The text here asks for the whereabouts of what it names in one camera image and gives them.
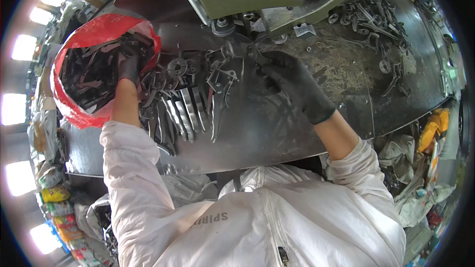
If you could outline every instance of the zipper pull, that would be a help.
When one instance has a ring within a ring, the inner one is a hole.
[[[289,257],[287,256],[287,252],[282,246],[278,246],[277,249],[279,250],[279,256],[280,260],[282,261],[282,264],[284,265],[284,267],[288,267]]]

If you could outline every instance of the jacket zipper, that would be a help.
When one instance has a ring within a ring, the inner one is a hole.
[[[281,237],[279,233],[280,224],[275,219],[275,210],[274,206],[270,203],[269,192],[266,192],[265,189],[262,191],[261,194],[263,201],[264,201],[264,215],[267,217],[267,221],[270,225],[270,233],[272,235],[271,243],[274,247],[277,247],[277,253],[279,255],[280,261],[282,262],[283,267],[289,267],[289,257],[287,252],[285,251],[284,247],[284,239]]]
[[[284,267],[288,267],[289,257],[287,256],[287,252],[282,246],[277,247],[277,249],[279,250],[279,256],[280,260],[282,261],[282,264],[284,265]]]

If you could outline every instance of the gloved hand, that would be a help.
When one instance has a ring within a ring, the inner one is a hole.
[[[134,84],[139,79],[139,56],[133,55],[119,63],[119,80],[129,79]]]
[[[316,125],[333,115],[335,104],[318,86],[302,61],[281,51],[264,52],[262,55],[272,60],[271,64],[262,67],[262,71],[287,93],[292,104],[307,116],[310,123]]]

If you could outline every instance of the stacked sack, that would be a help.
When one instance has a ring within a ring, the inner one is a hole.
[[[78,228],[71,194],[66,188],[62,169],[45,162],[36,173],[41,192],[37,193],[40,210],[45,219],[51,220],[60,240],[82,267],[110,266],[101,263],[89,248],[84,233]]]

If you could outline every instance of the metal workbench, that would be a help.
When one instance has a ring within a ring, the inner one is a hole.
[[[174,13],[147,9],[147,3],[116,0],[116,6],[140,12],[149,18],[162,38],[163,50],[217,49],[223,39],[215,37],[187,6],[186,0],[173,0]],[[381,97],[391,77],[378,69],[380,55],[370,49],[339,41],[354,37],[350,28],[326,21],[314,24],[317,36],[309,40],[289,37],[283,45],[270,41],[259,44],[262,50],[283,50],[306,59],[313,76],[337,104],[350,126],[363,139],[387,134],[425,115],[444,102],[440,64],[427,29],[410,0],[390,0],[396,6],[398,21],[411,43],[414,68],[404,79],[412,89],[406,98],[397,89]],[[240,72],[241,63],[236,64]],[[292,109],[282,94],[270,95],[259,86],[262,82],[250,75],[230,92],[230,108],[223,114],[218,139],[211,133],[197,134],[194,143],[177,140],[178,155],[162,154],[157,167],[164,175],[189,175],[221,172],[270,165],[315,156],[325,152],[303,114]],[[242,96],[241,87],[245,87]],[[103,149],[98,143],[100,129],[78,130],[67,127],[70,139],[68,172],[102,175]]]

